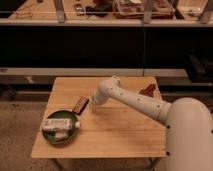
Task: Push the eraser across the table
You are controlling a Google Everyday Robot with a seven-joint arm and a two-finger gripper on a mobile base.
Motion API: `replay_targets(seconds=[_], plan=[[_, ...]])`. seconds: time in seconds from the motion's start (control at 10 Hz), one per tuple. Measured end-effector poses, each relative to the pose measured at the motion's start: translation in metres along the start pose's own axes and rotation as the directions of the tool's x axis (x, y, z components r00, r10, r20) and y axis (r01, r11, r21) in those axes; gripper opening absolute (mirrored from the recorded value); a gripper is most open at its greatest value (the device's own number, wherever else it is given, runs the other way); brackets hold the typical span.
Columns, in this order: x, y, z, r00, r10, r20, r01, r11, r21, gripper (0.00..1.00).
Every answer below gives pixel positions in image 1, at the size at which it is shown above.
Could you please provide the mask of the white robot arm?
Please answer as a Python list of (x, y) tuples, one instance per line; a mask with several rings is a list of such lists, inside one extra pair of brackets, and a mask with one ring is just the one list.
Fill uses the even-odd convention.
[(204, 103), (187, 97), (169, 103), (128, 91), (117, 76), (97, 85), (92, 103), (102, 105), (109, 98), (166, 126), (167, 171), (213, 171), (213, 116)]

